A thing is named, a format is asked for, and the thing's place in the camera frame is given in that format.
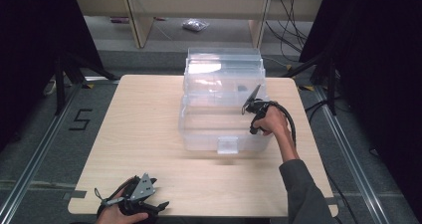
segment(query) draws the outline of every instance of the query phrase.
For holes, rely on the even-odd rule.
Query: gray sleeve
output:
[[[288,191],[289,223],[333,223],[325,199],[305,163],[293,159],[279,169]]]

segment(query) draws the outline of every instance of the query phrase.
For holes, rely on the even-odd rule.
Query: metal rail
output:
[[[81,90],[81,87],[82,84],[74,85],[72,87],[70,93],[68,94],[68,102],[62,111],[54,116],[49,128],[43,136],[43,139],[32,155],[31,160],[28,162],[25,170],[19,177],[11,193],[9,193],[6,201],[2,204],[0,208],[0,220],[2,224],[8,224],[12,220],[13,215],[18,209],[19,204],[21,203],[28,187],[31,184],[32,178],[41,166],[44,157],[46,156],[63,120],[66,117],[66,114],[69,111],[69,107],[71,106],[72,101],[74,100],[78,91]]]
[[[316,96],[318,101],[325,101],[326,96],[321,87],[316,87]],[[353,148],[348,142],[341,125],[338,122],[336,116],[331,114],[331,111],[327,106],[323,106],[323,113],[329,123],[329,126],[334,133],[334,136],[337,140],[338,146],[341,149],[341,152],[344,156],[344,159],[347,163],[347,166],[350,168],[351,174],[356,182],[357,187],[362,194],[363,200],[368,207],[368,210],[373,218],[375,223],[391,223],[382,207],[381,202],[375,194],[372,186],[370,185],[362,166],[357,160],[356,155],[354,154]]]

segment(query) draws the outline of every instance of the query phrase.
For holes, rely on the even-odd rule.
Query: finger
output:
[[[260,127],[260,126],[261,126],[261,124],[262,124],[262,119],[260,118],[260,119],[258,119],[258,120],[255,120],[255,121],[254,121],[254,123],[252,123],[252,126],[253,126],[254,128],[258,128],[258,127]]]
[[[131,216],[125,216],[126,222],[127,223],[136,223],[136,222],[140,222],[145,220],[146,218],[148,218],[148,213],[136,213],[133,214]]]
[[[134,177],[131,177],[130,179],[128,179],[125,183],[129,183],[132,179],[133,179]],[[121,195],[123,194],[123,192],[124,192],[124,189],[127,187],[127,185],[124,187],[124,188],[122,188],[121,189],[121,191],[120,192],[118,192],[113,198],[118,198],[118,197],[121,197]]]
[[[271,132],[271,131],[268,131],[268,130],[267,130],[267,131],[264,131],[264,132],[263,132],[263,136],[268,136],[268,135],[270,135],[271,133],[272,133],[272,132]]]

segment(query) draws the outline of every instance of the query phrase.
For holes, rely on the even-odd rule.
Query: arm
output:
[[[254,122],[259,126],[267,130],[264,135],[274,134],[282,154],[279,169],[288,191],[289,223],[331,223],[325,199],[299,158],[283,113],[269,107],[266,116]]]

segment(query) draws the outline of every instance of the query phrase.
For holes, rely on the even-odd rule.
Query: transparent storage bin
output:
[[[257,85],[257,98],[268,101],[259,50],[189,49],[179,117],[185,148],[221,154],[264,150],[270,138],[250,134],[254,114],[242,115]]]

